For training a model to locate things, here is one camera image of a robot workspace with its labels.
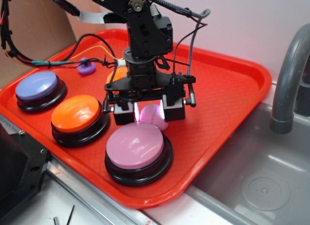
cardboard box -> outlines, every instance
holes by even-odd
[[[25,56],[46,60],[75,42],[65,11],[53,0],[12,0],[9,8],[12,40]],[[0,89],[30,69],[15,63],[2,52]]]
[[[67,0],[71,4],[75,5],[79,10],[92,12],[92,13],[100,13],[101,6],[93,2],[92,0]],[[66,13],[68,16],[68,20],[71,24],[71,28],[76,37],[76,40],[79,37],[86,33],[95,33],[97,31],[103,30],[106,28],[105,24],[86,24],[79,20],[77,20],[72,15]]]

robotic arm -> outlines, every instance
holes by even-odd
[[[128,67],[127,77],[116,81],[113,81],[112,77],[111,81],[105,85],[107,93],[103,111],[113,112],[116,124],[122,125],[135,121],[135,102],[162,100],[166,121],[184,119],[185,105],[196,106],[193,90],[196,78],[190,75],[189,71],[187,75],[182,75],[181,73],[177,74],[175,68],[170,74],[157,70],[157,68],[169,69],[164,55],[172,52],[173,38],[170,19],[162,16],[155,4],[187,16],[200,25],[205,25],[201,19],[207,17],[210,10],[198,14],[164,0],[92,0],[112,11],[111,13],[94,14],[80,11],[66,0],[54,1],[83,22],[127,24],[129,43],[128,48],[124,50],[124,61]],[[18,52],[11,41],[7,21],[7,2],[8,0],[4,3],[3,11],[1,11],[2,17],[4,17],[0,27],[2,48],[5,49],[7,41],[11,49],[14,50],[9,52],[11,57],[17,53],[22,57],[21,61],[35,66],[36,62]],[[188,85],[189,91],[189,97],[186,99],[184,99],[186,96],[185,85]]]

black metal bracket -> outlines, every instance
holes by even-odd
[[[0,201],[0,224],[4,224],[21,205],[40,192],[50,157],[49,151],[29,134],[12,134],[10,137],[24,151],[28,160],[19,185]]]

red tray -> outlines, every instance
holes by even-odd
[[[123,56],[123,50],[128,46],[126,31],[106,30],[98,35],[106,39],[117,57]],[[105,51],[98,45],[103,44],[93,37],[84,39],[73,60],[80,60],[82,57],[104,59]],[[62,51],[50,61],[65,57],[71,48]],[[186,62],[187,56],[188,47],[180,46],[177,60]],[[99,140],[82,148],[68,149],[57,145],[52,137],[50,118],[53,108],[42,113],[27,114],[17,107],[17,84],[41,69],[29,71],[0,91],[0,113],[119,203],[138,209],[156,207],[177,197],[186,189],[271,86],[269,72],[253,62],[201,49],[194,49],[193,58],[191,74],[197,78],[197,83],[194,84],[197,107],[186,106],[185,120],[169,122],[164,133],[173,146],[173,164],[163,178],[148,186],[121,186],[112,180],[105,169],[106,143],[118,128],[113,115],[111,126]],[[89,94],[101,102],[105,96],[103,86],[111,71],[99,64],[96,72],[87,76],[80,75],[76,69],[53,70],[68,87],[66,98]],[[185,74],[186,67],[177,64],[177,72]],[[140,111],[143,106],[151,103],[154,102],[139,104]]]

sink basin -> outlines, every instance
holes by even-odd
[[[270,112],[260,103],[192,185],[206,194],[200,201],[237,214],[236,224],[309,224],[310,119],[295,115],[293,130],[279,135]]]

